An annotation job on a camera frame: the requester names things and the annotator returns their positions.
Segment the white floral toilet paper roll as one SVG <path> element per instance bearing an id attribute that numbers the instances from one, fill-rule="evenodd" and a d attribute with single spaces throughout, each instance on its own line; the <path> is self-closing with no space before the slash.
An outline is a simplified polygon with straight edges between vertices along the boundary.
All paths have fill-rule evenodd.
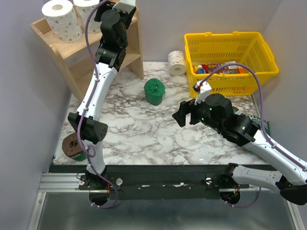
<path id="1" fill-rule="evenodd" d="M 58 41 L 72 43 L 81 38 L 82 29 L 69 0 L 50 0 L 41 11 Z"/>
<path id="2" fill-rule="evenodd" d="M 179 76 L 186 73 L 185 56 L 181 51 L 173 51 L 168 54 L 169 73 Z"/>
<path id="3" fill-rule="evenodd" d="M 85 31 L 85 26 L 89 14 L 92 12 L 94 7 L 100 2 L 100 0 L 73 0 L 75 5 L 76 13 L 80 18 L 82 28 Z M 100 32 L 100 23 L 94 20 L 95 13 L 92 15 L 88 24 L 88 33 L 98 33 Z"/>

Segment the green brown paper roll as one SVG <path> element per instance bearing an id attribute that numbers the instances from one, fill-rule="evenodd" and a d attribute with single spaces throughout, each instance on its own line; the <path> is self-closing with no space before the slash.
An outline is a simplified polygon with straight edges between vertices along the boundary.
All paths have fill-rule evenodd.
<path id="1" fill-rule="evenodd" d="M 72 133 L 64 138 L 62 150 L 68 158 L 74 161 L 81 162 L 86 160 L 86 154 L 79 145 L 77 133 Z"/>
<path id="2" fill-rule="evenodd" d="M 236 115 L 242 114 L 242 111 L 239 108 L 235 107 L 235 106 L 233 106 L 233 111 L 234 111 L 234 114 L 236 114 Z"/>

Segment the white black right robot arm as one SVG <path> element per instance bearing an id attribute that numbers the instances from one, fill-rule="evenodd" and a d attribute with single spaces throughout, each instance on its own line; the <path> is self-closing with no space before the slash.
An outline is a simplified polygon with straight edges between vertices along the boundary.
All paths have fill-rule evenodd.
<path id="1" fill-rule="evenodd" d="M 186 115 L 190 115 L 191 125 L 203 123 L 229 142 L 255 153 L 275 168 L 266 171 L 229 163 L 217 179 L 208 178 L 207 184 L 220 188 L 255 185 L 278 191 L 284 199 L 296 205 L 307 203 L 307 172 L 281 154 L 283 150 L 290 157 L 293 156 L 287 149 L 278 147 L 276 143 L 271 144 L 272 139 L 265 138 L 263 129 L 257 123 L 244 114 L 235 114 L 230 99 L 216 93 L 200 103 L 194 99 L 182 101 L 172 117 L 180 127 L 184 127 Z"/>

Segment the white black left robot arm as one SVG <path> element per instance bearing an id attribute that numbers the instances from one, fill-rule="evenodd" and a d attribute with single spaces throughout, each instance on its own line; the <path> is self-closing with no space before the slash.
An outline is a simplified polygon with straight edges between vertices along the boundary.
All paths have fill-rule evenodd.
<path id="1" fill-rule="evenodd" d="M 93 174 L 90 184 L 95 189 L 102 189 L 106 185 L 106 177 L 102 174 L 106 168 L 102 145 L 108 126 L 100 122 L 101 108 L 126 56 L 127 29 L 135 12 L 136 3 L 133 0 L 120 0 L 117 3 L 101 0 L 89 13 L 84 28 L 88 50 L 91 50 L 88 27 L 92 17 L 100 23 L 102 37 L 96 53 L 89 53 L 94 71 L 85 97 L 76 113 L 69 113 L 68 121 L 87 156 L 86 169 Z"/>

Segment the light wooden two-tier shelf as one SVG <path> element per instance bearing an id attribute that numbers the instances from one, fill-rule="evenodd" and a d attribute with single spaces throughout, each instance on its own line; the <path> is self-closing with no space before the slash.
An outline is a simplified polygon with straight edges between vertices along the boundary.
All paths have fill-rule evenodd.
<path id="1" fill-rule="evenodd" d="M 55 38 L 45 18 L 31 23 L 30 27 L 50 55 L 71 93 L 78 101 L 81 101 L 86 94 L 94 70 L 86 46 L 85 36 L 82 35 L 74 43 L 62 43 Z M 128 67 L 140 79 L 143 79 L 139 10 L 135 12 L 132 18 L 127 30 L 127 36 L 129 45 L 121 68 Z"/>

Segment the green wrapped toilet paper roll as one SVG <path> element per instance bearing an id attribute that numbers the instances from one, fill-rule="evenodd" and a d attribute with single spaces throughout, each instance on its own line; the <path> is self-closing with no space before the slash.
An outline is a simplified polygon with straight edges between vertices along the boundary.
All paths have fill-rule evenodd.
<path id="1" fill-rule="evenodd" d="M 164 84 L 156 79 L 149 79 L 144 85 L 145 99 L 152 105 L 159 105 L 165 95 Z"/>

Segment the red snack packet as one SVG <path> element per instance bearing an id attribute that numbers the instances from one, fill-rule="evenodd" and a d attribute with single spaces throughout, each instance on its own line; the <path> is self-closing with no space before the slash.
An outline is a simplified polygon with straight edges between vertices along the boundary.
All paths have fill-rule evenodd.
<path id="1" fill-rule="evenodd" d="M 215 63 L 215 64 L 202 64 L 201 66 L 204 68 L 206 73 L 212 73 L 214 70 L 226 65 L 227 63 Z M 221 70 L 219 70 L 217 73 L 223 73 L 223 74 L 239 74 L 239 69 L 237 66 L 227 66 Z"/>

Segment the orange snack packet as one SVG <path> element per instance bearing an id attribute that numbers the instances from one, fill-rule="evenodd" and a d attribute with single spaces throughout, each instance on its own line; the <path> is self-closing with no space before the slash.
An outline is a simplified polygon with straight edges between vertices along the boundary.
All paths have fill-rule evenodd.
<path id="1" fill-rule="evenodd" d="M 244 74 L 245 73 L 245 70 L 241 67 L 238 67 L 236 70 L 237 70 L 238 74 Z"/>

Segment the green chips bag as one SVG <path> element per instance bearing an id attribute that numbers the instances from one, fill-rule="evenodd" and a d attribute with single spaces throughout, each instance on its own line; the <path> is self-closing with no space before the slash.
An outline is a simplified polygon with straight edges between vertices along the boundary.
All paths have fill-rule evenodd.
<path id="1" fill-rule="evenodd" d="M 247 115 L 247 117 L 251 121 L 251 131 L 250 131 L 250 134 L 251 134 L 252 137 L 255 136 L 255 134 L 256 134 L 256 132 L 258 130 L 263 135 L 263 137 L 265 137 L 264 134 L 263 134 L 263 131 L 262 131 L 262 126 L 261 126 L 261 124 L 263 124 L 264 131 L 266 132 L 266 135 L 267 135 L 267 137 L 265 138 L 266 141 L 268 141 L 268 139 L 271 139 L 271 131 L 270 131 L 270 124 L 269 124 L 269 122 L 266 122 L 265 120 L 263 120 L 263 122 L 261 122 L 261 118 L 255 116 L 255 115 Z"/>

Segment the yellow plastic shopping basket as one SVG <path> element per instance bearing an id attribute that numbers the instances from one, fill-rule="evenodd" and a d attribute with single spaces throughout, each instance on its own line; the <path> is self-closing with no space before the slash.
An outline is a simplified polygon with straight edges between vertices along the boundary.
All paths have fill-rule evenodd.
<path id="1" fill-rule="evenodd" d="M 193 86 L 209 76 L 196 74 L 197 66 L 215 63 L 243 64 L 254 71 L 261 84 L 279 73 L 274 55 L 259 32 L 228 34 L 190 33 L 185 34 L 185 63 L 189 84 L 189 95 L 197 96 Z M 244 74 L 214 74 L 207 82 L 212 93 L 224 96 L 249 96 L 258 90 L 256 80 L 248 70 Z"/>

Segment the aluminium rail extrusion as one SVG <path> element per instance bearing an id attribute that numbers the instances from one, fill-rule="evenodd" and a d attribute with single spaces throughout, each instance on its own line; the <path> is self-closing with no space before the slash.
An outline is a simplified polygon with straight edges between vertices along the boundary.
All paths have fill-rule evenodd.
<path id="1" fill-rule="evenodd" d="M 76 173 L 44 173 L 38 191 L 41 193 L 79 192 L 79 179 Z"/>

